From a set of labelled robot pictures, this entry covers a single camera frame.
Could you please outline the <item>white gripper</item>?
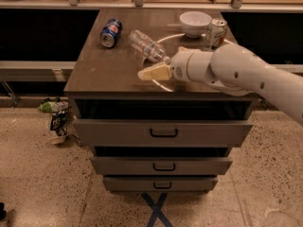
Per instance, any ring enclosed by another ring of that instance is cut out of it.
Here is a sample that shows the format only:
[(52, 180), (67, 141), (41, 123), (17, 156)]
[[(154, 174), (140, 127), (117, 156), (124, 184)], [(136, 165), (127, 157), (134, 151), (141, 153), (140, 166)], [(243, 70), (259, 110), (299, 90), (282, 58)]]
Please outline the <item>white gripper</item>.
[(175, 79), (184, 82), (210, 83), (215, 79), (210, 68), (212, 55), (212, 52), (180, 46), (171, 58), (170, 66), (164, 62), (158, 62), (140, 70), (137, 75), (141, 80), (169, 80), (172, 73)]

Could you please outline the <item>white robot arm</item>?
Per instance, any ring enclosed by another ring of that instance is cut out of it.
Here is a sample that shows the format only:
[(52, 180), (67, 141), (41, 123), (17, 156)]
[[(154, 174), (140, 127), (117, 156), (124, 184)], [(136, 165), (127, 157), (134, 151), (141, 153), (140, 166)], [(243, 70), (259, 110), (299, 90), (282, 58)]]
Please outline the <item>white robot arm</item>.
[(180, 47), (170, 62), (147, 67), (138, 77), (199, 82), (231, 96), (253, 92), (303, 125), (303, 78), (237, 44), (225, 44), (214, 51)]

